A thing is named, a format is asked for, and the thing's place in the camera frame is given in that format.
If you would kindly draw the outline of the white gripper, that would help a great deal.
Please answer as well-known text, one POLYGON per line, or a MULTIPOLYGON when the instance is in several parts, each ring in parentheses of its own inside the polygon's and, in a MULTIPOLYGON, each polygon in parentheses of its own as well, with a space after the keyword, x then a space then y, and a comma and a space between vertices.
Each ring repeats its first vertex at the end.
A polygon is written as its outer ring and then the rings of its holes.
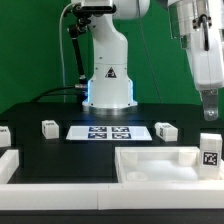
POLYGON ((200 93, 204 118, 217 120, 218 90, 224 87, 224 55, 218 29, 208 30, 209 50, 204 49, 204 37, 199 29, 182 37, 195 87, 200 93))

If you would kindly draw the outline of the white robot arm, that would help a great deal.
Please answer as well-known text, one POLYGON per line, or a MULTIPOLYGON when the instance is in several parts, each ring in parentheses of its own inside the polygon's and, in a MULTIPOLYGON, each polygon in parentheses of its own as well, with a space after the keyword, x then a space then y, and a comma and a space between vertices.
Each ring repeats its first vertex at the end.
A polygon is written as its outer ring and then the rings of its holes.
MULTIPOLYGON (((224 0, 166 0, 171 35, 186 50, 204 118, 218 118, 218 90, 224 87, 224 0)), ((133 83, 127 75, 128 42, 115 19, 144 16, 150 0, 71 0, 76 30, 89 29, 94 47, 94 73, 87 84, 83 109, 120 114, 134 109, 133 83)))

